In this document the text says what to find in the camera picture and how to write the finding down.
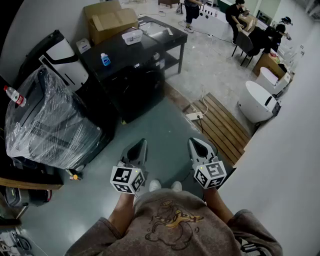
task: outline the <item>cardboard flap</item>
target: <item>cardboard flap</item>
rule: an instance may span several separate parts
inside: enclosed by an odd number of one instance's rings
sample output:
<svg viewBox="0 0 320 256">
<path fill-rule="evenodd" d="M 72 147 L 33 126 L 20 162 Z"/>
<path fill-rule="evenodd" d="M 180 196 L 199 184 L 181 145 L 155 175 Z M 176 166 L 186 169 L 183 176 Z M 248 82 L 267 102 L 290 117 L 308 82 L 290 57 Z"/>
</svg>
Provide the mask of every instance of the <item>cardboard flap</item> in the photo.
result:
<svg viewBox="0 0 320 256">
<path fill-rule="evenodd" d="M 92 20 L 96 29 L 103 31 L 134 23 L 137 20 L 137 15 L 133 9 L 126 8 L 100 15 L 94 14 Z"/>
<path fill-rule="evenodd" d="M 116 11 L 120 11 L 122 8 L 118 0 L 112 0 L 112 1 L 91 4 L 91 5 L 85 6 L 83 9 L 84 9 L 86 18 L 89 21 L 90 19 L 92 19 L 93 15 L 113 13 Z"/>
</svg>

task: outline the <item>red bottle label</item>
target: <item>red bottle label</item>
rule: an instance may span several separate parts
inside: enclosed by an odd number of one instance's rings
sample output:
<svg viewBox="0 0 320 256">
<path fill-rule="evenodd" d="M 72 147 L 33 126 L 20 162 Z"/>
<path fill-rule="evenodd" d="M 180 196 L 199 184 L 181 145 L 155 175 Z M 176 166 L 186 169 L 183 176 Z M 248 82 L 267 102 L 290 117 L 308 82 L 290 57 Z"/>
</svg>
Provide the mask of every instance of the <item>red bottle label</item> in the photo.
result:
<svg viewBox="0 0 320 256">
<path fill-rule="evenodd" d="M 24 101 L 24 97 L 19 95 L 19 98 L 17 99 L 17 101 L 15 103 L 17 103 L 18 105 L 21 105 L 23 101 Z"/>
</svg>

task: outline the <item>cartoon graphic on shirt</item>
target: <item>cartoon graphic on shirt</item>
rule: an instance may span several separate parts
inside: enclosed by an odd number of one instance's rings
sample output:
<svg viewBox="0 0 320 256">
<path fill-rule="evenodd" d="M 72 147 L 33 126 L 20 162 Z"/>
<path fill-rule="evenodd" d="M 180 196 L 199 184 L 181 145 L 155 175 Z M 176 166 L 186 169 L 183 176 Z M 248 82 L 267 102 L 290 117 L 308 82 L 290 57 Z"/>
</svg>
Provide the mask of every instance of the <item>cartoon graphic on shirt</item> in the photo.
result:
<svg viewBox="0 0 320 256">
<path fill-rule="evenodd" d="M 194 232 L 198 233 L 200 230 L 195 223 L 203 219 L 203 216 L 194 216 L 173 200 L 164 200 L 156 216 L 150 221 L 156 222 L 147 230 L 149 233 L 145 235 L 145 239 L 151 242 L 161 241 L 175 251 L 184 250 L 189 246 Z"/>
</svg>

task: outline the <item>chair leg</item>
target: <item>chair leg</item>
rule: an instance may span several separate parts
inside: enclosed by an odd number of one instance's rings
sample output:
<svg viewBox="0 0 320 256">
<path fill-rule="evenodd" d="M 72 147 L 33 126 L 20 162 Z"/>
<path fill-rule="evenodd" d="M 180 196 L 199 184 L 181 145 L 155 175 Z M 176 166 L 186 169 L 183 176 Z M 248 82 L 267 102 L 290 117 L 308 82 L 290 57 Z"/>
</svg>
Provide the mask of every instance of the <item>chair leg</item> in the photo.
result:
<svg viewBox="0 0 320 256">
<path fill-rule="evenodd" d="M 235 46 L 234 51 L 233 51 L 233 53 L 232 53 L 232 56 L 231 56 L 231 57 L 233 57 L 233 56 L 234 56 L 234 54 L 235 54 L 235 52 L 236 52 L 237 47 L 238 47 L 238 45 L 236 45 L 236 46 Z"/>
<path fill-rule="evenodd" d="M 245 60 L 246 60 L 247 56 L 248 56 L 248 54 L 244 57 L 244 59 L 243 59 L 243 61 L 242 61 L 242 63 L 241 63 L 241 65 L 240 65 L 240 66 L 242 66 L 242 64 L 245 62 Z"/>
<path fill-rule="evenodd" d="M 252 56 L 251 57 L 251 59 L 249 60 L 249 63 L 248 63 L 248 65 L 246 65 L 246 67 L 248 67 L 249 66 L 249 64 L 250 64 L 250 62 L 252 61 L 252 59 L 253 59 L 254 57 Z"/>
</svg>

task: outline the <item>white toilet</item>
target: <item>white toilet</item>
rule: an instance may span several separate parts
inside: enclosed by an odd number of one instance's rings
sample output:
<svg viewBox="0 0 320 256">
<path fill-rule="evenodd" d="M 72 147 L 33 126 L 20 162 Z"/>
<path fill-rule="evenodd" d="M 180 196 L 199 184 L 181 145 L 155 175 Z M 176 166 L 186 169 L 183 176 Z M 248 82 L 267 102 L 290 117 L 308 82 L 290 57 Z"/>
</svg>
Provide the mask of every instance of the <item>white toilet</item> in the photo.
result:
<svg viewBox="0 0 320 256">
<path fill-rule="evenodd" d="M 252 123 L 258 123 L 277 116 L 281 106 L 276 99 L 259 84 L 247 81 L 238 106 Z"/>
<path fill-rule="evenodd" d="M 260 74 L 255 82 L 266 89 L 271 95 L 277 95 L 289 84 L 290 75 L 285 73 L 284 76 L 278 80 L 269 69 L 263 66 L 260 68 Z"/>
</svg>

